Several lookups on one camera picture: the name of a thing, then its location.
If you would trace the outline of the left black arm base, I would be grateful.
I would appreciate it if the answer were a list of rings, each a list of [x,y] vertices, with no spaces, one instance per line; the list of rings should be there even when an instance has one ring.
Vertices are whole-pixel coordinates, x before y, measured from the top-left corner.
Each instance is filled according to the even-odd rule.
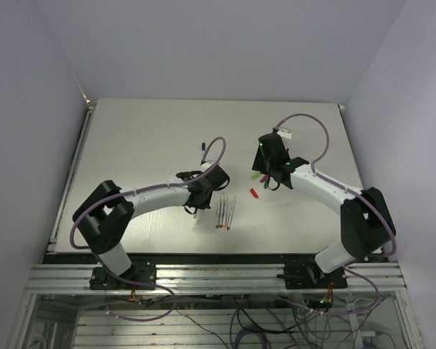
[[[89,280],[89,288],[91,290],[128,290],[154,289],[156,282],[156,268],[147,264],[133,264],[130,269],[115,277],[108,272],[105,266],[94,268],[91,279]]]

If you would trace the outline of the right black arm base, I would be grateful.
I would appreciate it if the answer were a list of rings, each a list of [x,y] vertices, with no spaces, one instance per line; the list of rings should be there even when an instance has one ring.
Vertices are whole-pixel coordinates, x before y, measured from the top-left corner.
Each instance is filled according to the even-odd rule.
[[[324,273],[314,262],[286,264],[276,278],[284,281],[286,289],[347,288],[347,279],[342,268],[331,273]]]

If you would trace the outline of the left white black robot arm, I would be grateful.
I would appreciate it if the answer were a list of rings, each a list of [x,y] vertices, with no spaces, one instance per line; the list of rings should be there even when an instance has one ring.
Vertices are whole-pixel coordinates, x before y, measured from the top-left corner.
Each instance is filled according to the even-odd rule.
[[[218,164],[203,162],[200,169],[179,172],[170,181],[134,190],[123,190],[112,180],[100,183],[73,214],[70,243],[76,231],[86,247],[108,271],[108,280],[118,289],[142,277],[126,253],[121,239],[129,223],[146,213],[169,207],[184,207],[188,214],[211,208],[213,193],[225,189],[230,176]]]

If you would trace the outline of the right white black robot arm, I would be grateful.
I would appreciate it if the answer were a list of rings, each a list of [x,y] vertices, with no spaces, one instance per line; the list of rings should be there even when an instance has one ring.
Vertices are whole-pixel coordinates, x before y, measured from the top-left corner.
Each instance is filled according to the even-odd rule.
[[[386,243],[395,242],[396,230],[382,192],[351,188],[315,170],[304,158],[291,158],[283,138],[273,131],[258,139],[252,169],[324,204],[340,219],[340,238],[318,252],[306,269],[307,282],[316,288],[331,280],[331,273],[368,257]]]

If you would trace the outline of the yellow end white pen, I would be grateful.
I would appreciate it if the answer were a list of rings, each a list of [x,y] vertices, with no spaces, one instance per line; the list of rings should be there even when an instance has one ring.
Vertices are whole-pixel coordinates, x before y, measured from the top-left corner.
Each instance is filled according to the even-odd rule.
[[[223,213],[223,218],[222,218],[222,227],[224,229],[226,229],[226,223],[227,223],[227,218],[229,215],[229,207],[230,207],[230,203],[229,203],[229,196],[227,193],[223,194],[223,206],[222,206],[222,213]]]

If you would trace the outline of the red pen cap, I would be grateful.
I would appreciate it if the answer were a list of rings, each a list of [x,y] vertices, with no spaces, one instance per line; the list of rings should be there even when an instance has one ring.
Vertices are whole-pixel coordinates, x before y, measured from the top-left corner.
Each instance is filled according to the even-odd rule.
[[[254,198],[259,198],[258,193],[257,193],[253,188],[250,189],[250,193],[252,194],[252,196],[253,196]]]

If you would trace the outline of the purple end white pen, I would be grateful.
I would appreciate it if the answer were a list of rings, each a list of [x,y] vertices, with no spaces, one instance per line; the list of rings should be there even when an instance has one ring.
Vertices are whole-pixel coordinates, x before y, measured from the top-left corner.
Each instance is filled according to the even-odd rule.
[[[234,196],[231,207],[230,207],[229,212],[228,212],[229,215],[227,218],[226,230],[230,230],[232,227],[233,215],[234,215],[235,205],[236,205],[236,201],[237,201],[236,199],[237,199],[236,196]]]

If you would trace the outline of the aluminium rail frame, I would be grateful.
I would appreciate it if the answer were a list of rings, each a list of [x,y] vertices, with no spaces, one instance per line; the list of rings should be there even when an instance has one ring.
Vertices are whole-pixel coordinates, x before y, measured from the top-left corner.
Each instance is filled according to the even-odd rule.
[[[29,294],[128,295],[129,290],[91,290],[93,265],[36,265],[32,268],[25,292]],[[276,265],[158,265],[156,283],[175,294],[286,294],[291,290],[276,275]],[[380,292],[407,289],[396,262],[366,263],[350,266],[347,287],[337,293],[372,292],[374,288],[361,277],[375,283]]]

